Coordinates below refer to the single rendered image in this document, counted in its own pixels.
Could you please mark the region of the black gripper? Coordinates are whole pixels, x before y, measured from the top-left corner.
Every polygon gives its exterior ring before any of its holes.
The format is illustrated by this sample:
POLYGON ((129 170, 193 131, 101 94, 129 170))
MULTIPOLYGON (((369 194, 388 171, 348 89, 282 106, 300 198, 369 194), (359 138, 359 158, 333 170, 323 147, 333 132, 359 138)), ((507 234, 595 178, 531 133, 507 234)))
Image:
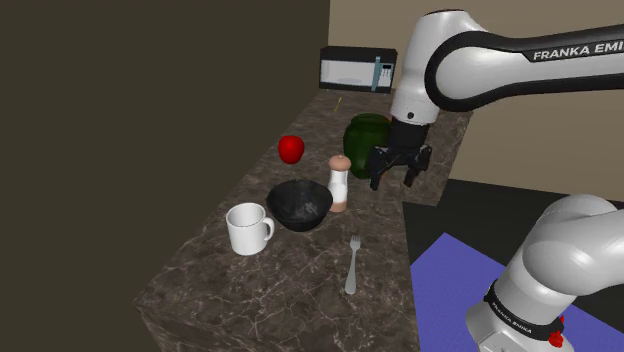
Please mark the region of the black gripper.
POLYGON ((370 188, 376 191, 385 172, 390 170, 396 156, 409 156, 404 185, 411 187, 415 178, 429 167, 432 148, 424 145, 430 126, 409 124, 393 118, 387 138, 387 147, 373 147, 367 158, 370 188))

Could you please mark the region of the green glass jar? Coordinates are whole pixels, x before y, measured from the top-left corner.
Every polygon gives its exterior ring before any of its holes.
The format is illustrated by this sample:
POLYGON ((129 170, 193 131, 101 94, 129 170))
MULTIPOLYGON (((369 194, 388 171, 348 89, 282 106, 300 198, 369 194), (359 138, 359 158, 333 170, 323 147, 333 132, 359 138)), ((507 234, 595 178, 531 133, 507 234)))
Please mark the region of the green glass jar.
POLYGON ((343 151, 350 159, 351 173, 368 179, 367 158, 375 146, 386 145, 390 120, 380 114, 362 113, 351 119, 343 135, 343 151))

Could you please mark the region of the salt shaker with tan cap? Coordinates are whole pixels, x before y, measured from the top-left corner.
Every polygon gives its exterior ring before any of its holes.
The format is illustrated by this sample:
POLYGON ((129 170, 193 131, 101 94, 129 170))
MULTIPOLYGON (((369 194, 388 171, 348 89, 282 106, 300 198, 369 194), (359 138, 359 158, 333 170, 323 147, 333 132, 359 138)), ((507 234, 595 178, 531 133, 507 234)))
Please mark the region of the salt shaker with tan cap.
POLYGON ((331 192, 333 199, 330 211, 340 213, 347 208, 348 174, 351 161, 345 155, 334 155, 330 158, 328 165, 330 168, 330 178, 327 188, 331 192))

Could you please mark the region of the white and black microwave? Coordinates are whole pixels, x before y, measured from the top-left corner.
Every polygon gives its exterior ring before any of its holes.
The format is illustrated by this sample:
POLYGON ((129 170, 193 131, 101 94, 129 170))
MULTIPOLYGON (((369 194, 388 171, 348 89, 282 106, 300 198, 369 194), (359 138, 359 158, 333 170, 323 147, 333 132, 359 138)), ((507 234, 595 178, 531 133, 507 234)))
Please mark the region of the white and black microwave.
POLYGON ((326 46, 320 50, 319 87, 388 94, 397 57, 391 48, 326 46))

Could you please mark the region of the black bowl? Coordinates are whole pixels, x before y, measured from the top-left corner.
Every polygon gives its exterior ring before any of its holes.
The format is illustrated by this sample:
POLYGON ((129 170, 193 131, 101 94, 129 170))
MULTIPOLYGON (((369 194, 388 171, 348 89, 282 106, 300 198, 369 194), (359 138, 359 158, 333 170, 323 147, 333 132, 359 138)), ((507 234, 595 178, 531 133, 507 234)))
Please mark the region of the black bowl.
POLYGON ((286 229, 308 232, 321 224, 333 205, 328 188, 311 180, 288 180, 274 186, 266 197, 271 214, 286 229))

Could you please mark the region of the red apple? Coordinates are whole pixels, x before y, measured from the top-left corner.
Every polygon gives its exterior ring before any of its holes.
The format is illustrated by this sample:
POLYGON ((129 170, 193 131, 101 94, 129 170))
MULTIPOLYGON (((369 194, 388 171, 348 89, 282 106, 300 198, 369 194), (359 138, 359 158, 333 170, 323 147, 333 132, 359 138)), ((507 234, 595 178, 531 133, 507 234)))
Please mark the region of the red apple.
POLYGON ((298 163, 305 151, 303 139, 295 135, 287 135, 280 138, 278 143, 278 154, 280 159, 286 164, 298 163))

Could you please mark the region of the silver fork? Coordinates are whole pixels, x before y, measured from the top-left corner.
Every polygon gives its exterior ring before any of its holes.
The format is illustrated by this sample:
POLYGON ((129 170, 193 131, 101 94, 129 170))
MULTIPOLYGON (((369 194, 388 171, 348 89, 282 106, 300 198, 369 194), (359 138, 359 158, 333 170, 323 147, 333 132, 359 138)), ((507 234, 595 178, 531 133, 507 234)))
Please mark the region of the silver fork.
POLYGON ((354 294, 357 289, 356 257, 357 257, 357 251, 360 249, 360 246, 361 246, 361 238, 357 235, 352 236, 350 240, 350 248, 352 250, 351 261, 350 261, 350 267, 349 267, 348 275, 347 275, 345 286, 344 286, 344 291, 349 295, 354 294))

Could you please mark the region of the purple robot stand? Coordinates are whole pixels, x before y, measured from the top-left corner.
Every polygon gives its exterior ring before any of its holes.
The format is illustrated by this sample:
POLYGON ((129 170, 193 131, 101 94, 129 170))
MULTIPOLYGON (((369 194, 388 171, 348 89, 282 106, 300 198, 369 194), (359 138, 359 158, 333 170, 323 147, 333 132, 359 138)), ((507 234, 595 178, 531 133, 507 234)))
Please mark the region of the purple robot stand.
MULTIPOLYGON (((421 352, 477 352, 466 311, 482 300, 504 266, 444 233, 412 265, 421 352)), ((564 312, 575 352, 624 352, 624 333, 574 305, 564 312)))

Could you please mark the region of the white mug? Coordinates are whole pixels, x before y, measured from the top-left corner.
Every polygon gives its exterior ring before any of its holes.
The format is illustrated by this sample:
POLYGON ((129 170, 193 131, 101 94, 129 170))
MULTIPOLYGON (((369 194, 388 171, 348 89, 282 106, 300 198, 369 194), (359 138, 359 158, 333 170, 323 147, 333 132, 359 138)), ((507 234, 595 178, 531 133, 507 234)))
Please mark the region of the white mug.
POLYGON ((225 220, 232 250, 242 256, 261 252, 274 235, 274 220, 257 203, 241 203, 232 207, 225 220))

